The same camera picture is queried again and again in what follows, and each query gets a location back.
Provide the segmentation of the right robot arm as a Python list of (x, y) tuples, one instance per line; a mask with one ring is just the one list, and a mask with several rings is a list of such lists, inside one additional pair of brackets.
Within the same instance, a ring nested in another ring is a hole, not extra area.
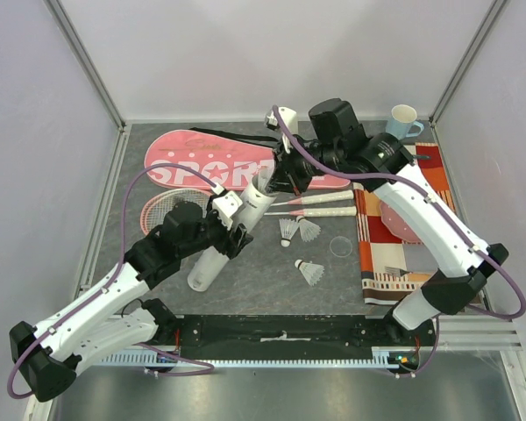
[(273, 189), (299, 196), (315, 175), (359, 182), (402, 218), (438, 264), (418, 291), (389, 312), (383, 331), (390, 343), (404, 345), (428, 319), (460, 312), (501, 270), (507, 248), (488, 244), (465, 226), (394, 135), (366, 135), (352, 106), (332, 98), (310, 110), (316, 139), (305, 143), (288, 125), (288, 112), (273, 106), (265, 119), (266, 126), (281, 135), (274, 149)]

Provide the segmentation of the white shuttlecock tube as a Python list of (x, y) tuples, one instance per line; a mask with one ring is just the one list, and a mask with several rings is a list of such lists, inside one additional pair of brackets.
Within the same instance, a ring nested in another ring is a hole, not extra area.
[(242, 204), (232, 216), (231, 229), (223, 241), (205, 250), (188, 275), (189, 287), (204, 292), (215, 281), (229, 260), (252, 241), (251, 231), (274, 202), (276, 194), (268, 187), (269, 168), (260, 170), (239, 196)]

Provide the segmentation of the white shuttlecock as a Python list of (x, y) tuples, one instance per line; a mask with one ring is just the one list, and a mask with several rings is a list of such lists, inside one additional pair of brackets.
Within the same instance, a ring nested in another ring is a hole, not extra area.
[(296, 222), (299, 226), (300, 235), (303, 242), (310, 242), (316, 239), (321, 233), (321, 227), (304, 216), (298, 216)]
[(324, 274), (324, 266), (302, 259), (295, 261), (295, 268), (302, 274), (304, 280), (311, 287), (316, 286)]
[(271, 168), (262, 168), (255, 175), (255, 180), (252, 182), (256, 190), (265, 195), (267, 193), (267, 185), (273, 175), (273, 170)]
[(299, 228), (299, 224), (295, 219), (280, 218), (279, 226), (281, 230), (281, 245), (289, 247)]

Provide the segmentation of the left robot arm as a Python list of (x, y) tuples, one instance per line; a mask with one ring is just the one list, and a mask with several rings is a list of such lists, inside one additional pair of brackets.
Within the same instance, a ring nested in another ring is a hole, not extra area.
[(176, 317), (159, 299), (108, 324), (126, 304), (141, 298), (181, 269), (195, 253), (213, 275), (252, 241), (245, 202), (229, 192), (211, 196), (207, 208), (181, 201), (147, 235), (124, 251), (93, 288), (47, 319), (21, 321), (9, 333), (12, 376), (22, 375), (27, 396), (47, 402), (61, 395), (90, 365), (127, 346), (174, 337)]

